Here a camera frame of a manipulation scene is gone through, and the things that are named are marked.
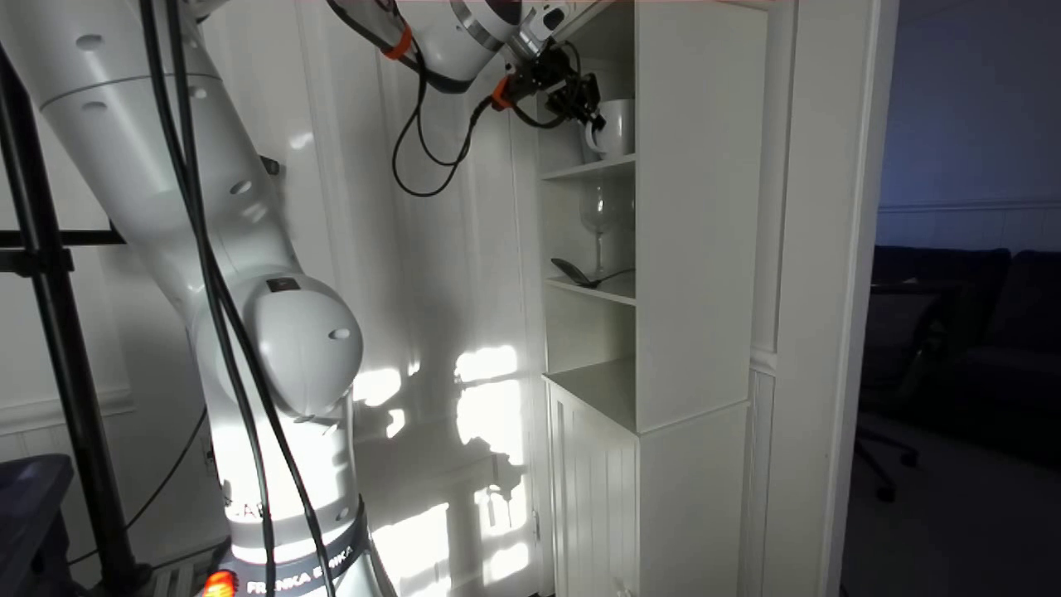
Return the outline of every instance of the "white cabinet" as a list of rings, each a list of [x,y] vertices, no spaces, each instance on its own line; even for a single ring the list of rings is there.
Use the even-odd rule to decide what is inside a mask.
[[[638,102],[638,152],[541,133],[558,592],[736,592],[765,9],[596,0],[568,39]],[[596,196],[621,203],[600,240]]]

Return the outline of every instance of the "floor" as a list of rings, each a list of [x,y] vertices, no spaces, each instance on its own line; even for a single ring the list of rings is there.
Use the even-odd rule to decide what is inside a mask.
[[[901,466],[900,501],[875,501],[872,474],[856,465],[844,592],[849,597],[1057,597],[1061,592],[1061,471],[974,443],[883,422],[923,452]]]

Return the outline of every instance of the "cabinet door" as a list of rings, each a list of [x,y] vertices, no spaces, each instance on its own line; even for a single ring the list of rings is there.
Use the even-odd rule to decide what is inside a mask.
[[[554,401],[558,592],[633,597],[638,437],[579,405]]]

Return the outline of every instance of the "black pole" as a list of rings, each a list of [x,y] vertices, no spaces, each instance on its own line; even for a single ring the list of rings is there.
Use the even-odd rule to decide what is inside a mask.
[[[100,424],[100,405],[90,371],[86,343],[76,317],[76,303],[59,243],[55,210],[48,187],[33,102],[0,51],[0,145],[11,178],[13,210],[24,229],[24,253],[33,262],[29,277],[41,304],[48,348],[55,369],[66,432],[94,517],[95,550],[106,592],[137,592],[137,569],[123,501],[112,481],[108,452]]]

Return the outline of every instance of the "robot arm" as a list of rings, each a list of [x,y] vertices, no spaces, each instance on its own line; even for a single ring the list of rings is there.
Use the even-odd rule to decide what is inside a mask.
[[[231,528],[229,567],[242,592],[343,592],[377,597],[375,557],[357,557],[366,521],[357,517],[357,481],[346,441],[347,389],[363,363],[363,333],[347,304],[303,271],[274,217],[274,178],[242,130],[234,107],[199,39],[207,20],[224,0],[186,0],[179,45],[186,56],[190,109],[201,164],[201,218],[216,253],[216,271],[234,303],[253,337],[242,371],[255,357],[269,391],[253,396],[249,437],[234,405],[231,371],[219,353],[219,327],[209,317],[209,286],[199,270],[195,231],[184,187],[166,152],[143,18],[137,0],[0,0],[0,43],[13,56],[33,102],[50,118],[82,178],[143,256],[172,309],[186,317],[201,375],[209,432]],[[522,0],[327,0],[366,39],[427,75],[430,86],[458,94],[473,84],[485,63],[512,45],[514,72],[499,86],[499,102],[564,86],[558,95],[579,95],[568,115],[589,118],[596,86],[575,72],[549,33],[564,13],[541,9],[522,23]],[[318,534],[305,523],[305,501],[285,466],[283,437],[310,487]],[[263,503],[274,528],[274,567],[263,545]]]

